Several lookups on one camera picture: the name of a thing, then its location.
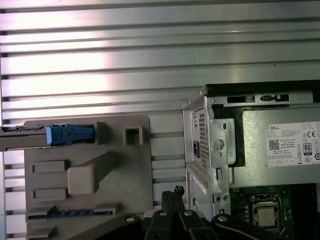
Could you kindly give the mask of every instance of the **gray plastic tab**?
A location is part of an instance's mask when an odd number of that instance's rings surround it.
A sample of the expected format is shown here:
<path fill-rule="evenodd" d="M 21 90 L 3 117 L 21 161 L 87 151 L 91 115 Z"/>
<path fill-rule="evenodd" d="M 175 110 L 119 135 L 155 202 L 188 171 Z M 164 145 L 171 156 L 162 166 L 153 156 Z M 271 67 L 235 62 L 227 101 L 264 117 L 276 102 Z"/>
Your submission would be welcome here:
<path fill-rule="evenodd" d="M 70 167 L 67 171 L 69 194 L 94 194 L 99 189 L 99 183 L 114 166 L 115 157 L 111 152 L 107 152 L 85 164 Z"/>
<path fill-rule="evenodd" d="M 43 216 L 43 215 L 48 215 L 48 214 L 50 214 L 51 212 L 53 212 L 55 210 L 56 210 L 56 206 L 55 205 L 34 207 L 29 212 L 27 212 L 25 215 L 27 217 L 30 217 L 30 216 Z"/>
<path fill-rule="evenodd" d="M 96 121 L 94 123 L 95 144 L 97 146 L 104 145 L 112 140 L 111 130 L 106 123 Z"/>
<path fill-rule="evenodd" d="M 50 239 L 55 233 L 56 227 L 34 228 L 28 235 L 28 239 Z"/>
<path fill-rule="evenodd" d="M 126 126 L 123 129 L 123 145 L 143 145 L 144 133 L 141 126 Z"/>
<path fill-rule="evenodd" d="M 95 213 L 112 212 L 112 215 L 116 216 L 118 207 L 119 203 L 100 203 L 93 209 L 93 211 Z"/>
<path fill-rule="evenodd" d="M 67 189 L 36 189 L 33 199 L 39 202 L 62 201 L 67 198 Z"/>
<path fill-rule="evenodd" d="M 66 161 L 43 161 L 31 163 L 31 170 L 35 174 L 56 173 L 66 170 Z"/>

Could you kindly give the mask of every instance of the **blue connector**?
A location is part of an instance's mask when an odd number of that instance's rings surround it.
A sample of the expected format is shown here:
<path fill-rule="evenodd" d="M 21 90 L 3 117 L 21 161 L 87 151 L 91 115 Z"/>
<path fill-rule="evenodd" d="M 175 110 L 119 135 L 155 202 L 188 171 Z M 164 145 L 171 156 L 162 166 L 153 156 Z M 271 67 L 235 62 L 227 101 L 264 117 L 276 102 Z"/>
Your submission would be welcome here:
<path fill-rule="evenodd" d="M 76 143 L 94 142 L 94 126 L 62 123 L 45 128 L 47 144 L 70 146 Z"/>

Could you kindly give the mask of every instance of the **screw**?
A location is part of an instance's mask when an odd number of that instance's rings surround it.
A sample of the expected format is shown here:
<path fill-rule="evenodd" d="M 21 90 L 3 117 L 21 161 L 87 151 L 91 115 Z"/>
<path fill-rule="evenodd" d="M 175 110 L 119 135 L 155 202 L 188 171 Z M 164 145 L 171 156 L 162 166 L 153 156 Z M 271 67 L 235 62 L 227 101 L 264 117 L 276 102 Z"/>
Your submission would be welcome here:
<path fill-rule="evenodd" d="M 135 220 L 134 217 L 128 217 L 128 218 L 126 219 L 127 222 L 133 222 L 134 220 Z"/>
<path fill-rule="evenodd" d="M 224 149 L 225 143 L 221 139 L 218 139 L 218 140 L 214 141 L 213 146 L 216 150 L 220 151 L 220 150 Z"/>
<path fill-rule="evenodd" d="M 191 215 L 192 215 L 192 212 L 191 212 L 191 211 L 185 211 L 185 212 L 184 212 L 184 215 L 186 215 L 186 216 L 191 216 Z"/>
<path fill-rule="evenodd" d="M 225 216 L 219 216 L 219 217 L 218 217 L 218 220 L 219 220 L 220 222 L 226 222 L 226 221 L 228 221 L 228 218 L 226 218 Z"/>

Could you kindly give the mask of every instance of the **gray plastic panel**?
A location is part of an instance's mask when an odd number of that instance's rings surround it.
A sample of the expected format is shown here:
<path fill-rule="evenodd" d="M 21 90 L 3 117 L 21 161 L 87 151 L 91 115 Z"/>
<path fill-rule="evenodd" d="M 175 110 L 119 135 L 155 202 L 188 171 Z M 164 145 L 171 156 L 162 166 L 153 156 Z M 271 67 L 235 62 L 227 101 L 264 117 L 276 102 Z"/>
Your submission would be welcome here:
<path fill-rule="evenodd" d="M 72 146 L 24 151 L 26 214 L 29 218 L 27 219 L 28 237 L 34 229 L 48 229 L 51 226 L 56 226 L 58 235 L 54 239 L 64 240 L 111 219 L 116 214 L 142 213 L 153 209 L 150 124 L 147 116 L 29 121 L 25 125 L 94 124 L 96 122 L 102 122 L 106 125 L 104 130 L 99 127 L 96 130 L 97 138 L 105 136 L 108 139 L 106 144 L 79 143 Z M 130 129 L 138 130 L 138 141 L 124 145 L 124 137 L 126 137 L 124 133 Z M 69 195 L 67 170 L 76 166 L 85 166 L 83 164 L 88 162 L 92 163 L 93 159 L 107 152 L 114 156 L 115 169 L 107 174 L 100 183 L 98 182 L 97 192 L 85 195 Z M 49 168 L 48 171 L 42 169 L 40 173 L 32 171 L 34 166 L 44 166 L 41 165 L 42 163 L 59 164 L 61 161 L 65 161 L 67 165 L 64 171 L 49 172 Z M 86 209 L 94 213 L 110 211 L 112 215 L 92 214 L 34 219 L 34 217 L 39 217 L 39 211 L 35 209 L 48 211 L 50 205 L 55 205 L 57 211 Z"/>

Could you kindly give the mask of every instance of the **power supply unit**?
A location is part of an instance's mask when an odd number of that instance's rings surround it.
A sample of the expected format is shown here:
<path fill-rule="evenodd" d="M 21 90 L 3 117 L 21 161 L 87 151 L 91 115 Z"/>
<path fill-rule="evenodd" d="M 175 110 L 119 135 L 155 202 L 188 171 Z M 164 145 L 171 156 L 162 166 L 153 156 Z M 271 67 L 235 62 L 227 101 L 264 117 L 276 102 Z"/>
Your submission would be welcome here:
<path fill-rule="evenodd" d="M 316 239 L 319 103 L 320 80 L 204 86 L 183 106 L 188 208 Z"/>

